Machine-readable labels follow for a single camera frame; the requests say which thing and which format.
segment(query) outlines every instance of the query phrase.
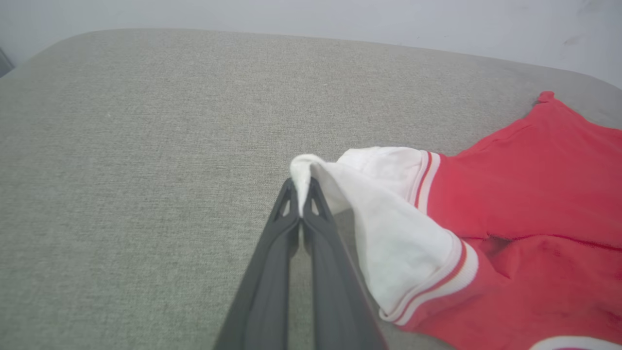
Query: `white stripe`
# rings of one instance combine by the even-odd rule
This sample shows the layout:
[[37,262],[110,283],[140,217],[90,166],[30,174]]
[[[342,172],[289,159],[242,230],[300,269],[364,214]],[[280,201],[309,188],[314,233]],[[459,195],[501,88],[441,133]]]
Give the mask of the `white stripe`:
[[434,180],[434,176],[436,175],[436,172],[439,170],[440,166],[440,156],[432,152],[430,152],[430,154],[432,155],[432,162],[430,164],[430,169],[428,170],[428,173],[425,175],[424,181],[421,184],[421,192],[419,193],[418,209],[424,214],[427,214],[427,199],[430,195],[432,181]]
[[458,272],[458,274],[454,278],[449,280],[444,285],[434,290],[431,290],[428,293],[421,294],[417,298],[413,299],[412,303],[408,305],[404,316],[402,316],[399,320],[395,322],[396,325],[404,326],[406,323],[408,323],[412,315],[415,313],[415,311],[417,311],[417,308],[426,301],[440,298],[441,296],[453,294],[468,286],[473,281],[475,275],[477,274],[477,269],[480,265],[480,262],[478,260],[475,249],[473,249],[473,247],[471,247],[467,243],[464,244],[466,247],[467,256],[464,265],[462,265],[462,268],[460,269],[460,272]]
[[417,174],[417,177],[415,177],[415,183],[412,187],[412,194],[408,198],[408,203],[411,203],[412,205],[414,205],[415,202],[417,202],[417,190],[419,190],[419,186],[421,185],[421,180],[423,180],[425,169],[427,168],[427,163],[430,161],[426,151],[419,151],[419,152],[421,152],[421,167],[419,168],[419,173]]
[[417,294],[421,293],[422,291],[428,288],[432,288],[435,284],[440,282],[443,278],[447,277],[456,268],[456,265],[458,265],[458,262],[460,262],[460,258],[462,257],[462,241],[451,231],[446,231],[449,232],[452,236],[452,250],[449,253],[447,263],[438,271],[436,271],[425,282],[408,291],[408,293],[404,295],[396,309],[393,310],[391,313],[387,315],[382,309],[380,309],[379,313],[381,319],[388,322],[393,322],[397,320],[402,315],[404,309],[408,306],[408,303],[411,301],[411,299],[413,299]]
[[589,350],[622,350],[622,345],[608,341],[578,336],[557,336],[539,341],[529,350],[555,350],[563,348],[589,349]]

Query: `gray cushion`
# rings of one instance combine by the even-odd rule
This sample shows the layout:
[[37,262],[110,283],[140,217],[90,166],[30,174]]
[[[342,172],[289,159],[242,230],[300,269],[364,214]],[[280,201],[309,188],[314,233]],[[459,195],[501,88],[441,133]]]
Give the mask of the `gray cushion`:
[[[295,155],[455,154],[544,90],[621,126],[621,90],[483,57],[189,30],[59,42],[0,78],[0,348],[210,348]],[[310,348],[305,259],[293,349]],[[393,349],[446,348],[382,328]]]

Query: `garment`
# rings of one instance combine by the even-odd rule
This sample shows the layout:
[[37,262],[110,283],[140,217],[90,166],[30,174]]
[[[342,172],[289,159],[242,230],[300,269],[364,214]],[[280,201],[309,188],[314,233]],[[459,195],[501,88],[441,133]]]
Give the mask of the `garment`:
[[544,92],[457,156],[297,159],[297,187],[310,169],[331,210],[353,208],[382,319],[457,349],[622,349],[622,131]]

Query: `red stripe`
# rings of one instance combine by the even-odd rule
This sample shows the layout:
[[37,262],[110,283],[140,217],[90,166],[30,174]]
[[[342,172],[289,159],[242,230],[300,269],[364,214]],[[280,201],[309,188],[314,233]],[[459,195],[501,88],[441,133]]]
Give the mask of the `red stripe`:
[[462,243],[462,251],[460,252],[460,260],[458,260],[458,263],[456,264],[456,266],[453,268],[452,272],[445,276],[445,278],[443,278],[442,280],[438,281],[435,285],[431,286],[430,288],[421,291],[419,293],[417,293],[415,296],[413,296],[411,298],[411,300],[408,302],[408,304],[406,304],[406,307],[402,310],[402,313],[399,315],[398,318],[395,319],[395,321],[393,322],[397,322],[399,319],[401,319],[404,316],[404,313],[406,312],[406,310],[408,310],[408,307],[412,304],[412,302],[421,294],[427,293],[429,291],[435,290],[438,287],[446,284],[447,282],[449,282],[450,280],[452,280],[454,277],[456,277],[456,275],[458,275],[458,272],[460,272],[460,270],[462,270],[462,266],[464,266],[465,264],[465,260],[467,259],[467,248],[465,247],[465,243],[460,240],[460,242]]
[[432,155],[428,151],[426,151],[426,153],[428,154],[428,164],[425,167],[424,175],[421,177],[421,181],[419,182],[419,188],[417,188],[417,195],[415,196],[415,208],[417,209],[419,208],[419,194],[421,193],[421,187],[424,184],[425,177],[430,171],[430,165],[432,164]]

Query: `white wall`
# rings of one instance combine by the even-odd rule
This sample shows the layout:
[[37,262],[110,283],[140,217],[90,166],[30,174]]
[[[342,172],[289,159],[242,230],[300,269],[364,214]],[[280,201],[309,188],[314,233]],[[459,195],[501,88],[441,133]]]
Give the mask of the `white wall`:
[[426,47],[573,70],[622,87],[620,0],[0,0],[16,65],[112,28],[216,29]]

